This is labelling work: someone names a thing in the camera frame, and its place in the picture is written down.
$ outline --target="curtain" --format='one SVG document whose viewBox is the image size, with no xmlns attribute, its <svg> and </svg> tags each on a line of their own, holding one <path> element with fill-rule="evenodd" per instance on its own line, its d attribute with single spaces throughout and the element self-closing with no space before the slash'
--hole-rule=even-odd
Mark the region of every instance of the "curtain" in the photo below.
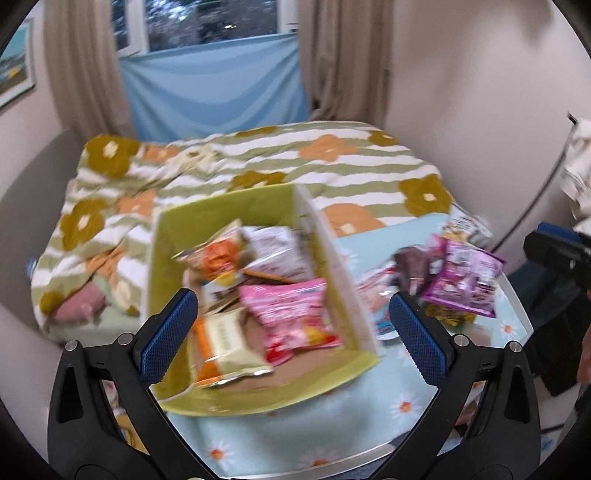
<svg viewBox="0 0 591 480">
<path fill-rule="evenodd" d="M 45 10 L 47 68 L 63 125 L 84 141 L 105 133 L 135 137 L 110 0 L 51 0 Z"/>
<path fill-rule="evenodd" d="M 392 0 L 299 0 L 300 64 L 312 120 L 382 126 Z"/>
<path fill-rule="evenodd" d="M 310 114 L 295 34 L 174 48 L 119 64 L 140 140 L 207 137 Z"/>
</svg>

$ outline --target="striped comforter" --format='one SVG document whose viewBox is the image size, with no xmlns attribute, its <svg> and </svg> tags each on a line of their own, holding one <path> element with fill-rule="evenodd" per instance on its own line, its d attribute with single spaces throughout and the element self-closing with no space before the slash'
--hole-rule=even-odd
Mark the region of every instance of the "striped comforter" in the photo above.
<svg viewBox="0 0 591 480">
<path fill-rule="evenodd" d="M 263 127 L 170 145 L 96 137 L 82 152 L 59 224 L 33 274 L 41 330 L 49 332 L 56 308 L 96 277 L 139 327 L 160 209 L 288 181 L 308 187 L 337 236 L 447 212 L 451 202 L 438 169 L 358 122 Z M 100 327 L 100 318 L 95 322 Z"/>
</svg>

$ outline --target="snack bag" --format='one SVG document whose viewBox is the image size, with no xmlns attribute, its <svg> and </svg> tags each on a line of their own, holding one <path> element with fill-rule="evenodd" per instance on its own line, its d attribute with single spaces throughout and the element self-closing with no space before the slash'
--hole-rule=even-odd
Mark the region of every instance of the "snack bag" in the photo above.
<svg viewBox="0 0 591 480">
<path fill-rule="evenodd" d="M 242 249 L 240 228 L 240 220 L 234 220 L 204 244 L 184 250 L 173 259 L 194 268 L 205 281 L 224 276 L 226 280 L 222 281 L 232 283 L 238 270 Z"/>
<path fill-rule="evenodd" d="M 446 328 L 449 328 L 454 332 L 461 332 L 466 324 L 474 323 L 476 320 L 476 313 L 462 312 L 434 303 L 427 303 L 425 306 L 425 314 L 436 318 Z"/>
<path fill-rule="evenodd" d="M 326 282 L 318 278 L 293 285 L 253 285 L 239 288 L 242 304 L 266 330 L 267 361 L 276 367 L 295 349 L 329 348 L 342 344 L 324 321 Z"/>
<path fill-rule="evenodd" d="M 388 312 L 390 298 L 398 291 L 398 288 L 392 285 L 395 276 L 394 262 L 388 261 L 380 267 L 361 274 L 355 282 L 361 300 L 374 316 L 376 332 L 380 340 L 398 337 Z"/>
<path fill-rule="evenodd" d="M 441 273 L 423 299 L 485 317 L 495 316 L 496 278 L 503 261 L 470 244 L 448 241 Z"/>
<path fill-rule="evenodd" d="M 197 373 L 198 387 L 223 385 L 247 375 L 263 375 L 273 367 L 250 350 L 242 333 L 244 309 L 200 316 L 193 324 L 199 354 L 204 361 Z"/>
<path fill-rule="evenodd" d="M 491 241 L 492 232 L 463 208 L 452 204 L 449 220 L 443 226 L 441 236 L 455 242 L 466 242 L 486 248 Z"/>
<path fill-rule="evenodd" d="M 313 272 L 300 254 L 297 238 L 286 226 L 242 228 L 256 260 L 242 269 L 250 277 L 283 283 L 299 283 L 313 278 Z"/>
</svg>

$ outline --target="purple snack bag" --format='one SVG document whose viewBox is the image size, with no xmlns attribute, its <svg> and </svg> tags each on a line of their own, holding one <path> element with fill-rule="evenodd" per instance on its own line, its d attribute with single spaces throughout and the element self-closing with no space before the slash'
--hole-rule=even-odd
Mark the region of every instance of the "purple snack bag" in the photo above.
<svg viewBox="0 0 591 480">
<path fill-rule="evenodd" d="M 495 317 L 496 278 L 503 261 L 470 244 L 448 241 L 446 259 L 423 299 L 464 312 Z"/>
</svg>

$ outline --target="orange flower pattern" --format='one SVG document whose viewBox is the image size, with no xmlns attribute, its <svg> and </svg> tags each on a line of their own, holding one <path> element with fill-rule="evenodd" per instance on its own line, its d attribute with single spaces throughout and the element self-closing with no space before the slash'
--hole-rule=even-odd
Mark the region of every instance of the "orange flower pattern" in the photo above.
<svg viewBox="0 0 591 480">
<path fill-rule="evenodd" d="M 99 274 L 109 280 L 109 284 L 114 287 L 117 265 L 124 256 L 125 250 L 121 246 L 109 252 L 102 252 L 86 260 L 86 271 Z"/>
<path fill-rule="evenodd" d="M 180 150 L 174 145 L 159 147 L 152 143 L 146 147 L 144 160 L 152 163 L 165 163 L 169 158 L 176 157 L 179 153 Z"/>
<path fill-rule="evenodd" d="M 367 208 L 355 203 L 335 203 L 322 211 L 338 237 L 369 232 L 386 226 L 381 220 L 374 218 Z"/>
<path fill-rule="evenodd" d="M 323 160 L 334 162 L 340 155 L 351 155 L 357 152 L 357 147 L 346 145 L 334 135 L 322 135 L 318 140 L 300 150 L 300 157 L 308 160 Z"/>
<path fill-rule="evenodd" d="M 156 193 L 153 190 L 147 190 L 135 197 L 121 197 L 117 201 L 117 212 L 124 213 L 139 213 L 140 215 L 151 218 L 154 210 L 154 199 Z"/>
</svg>

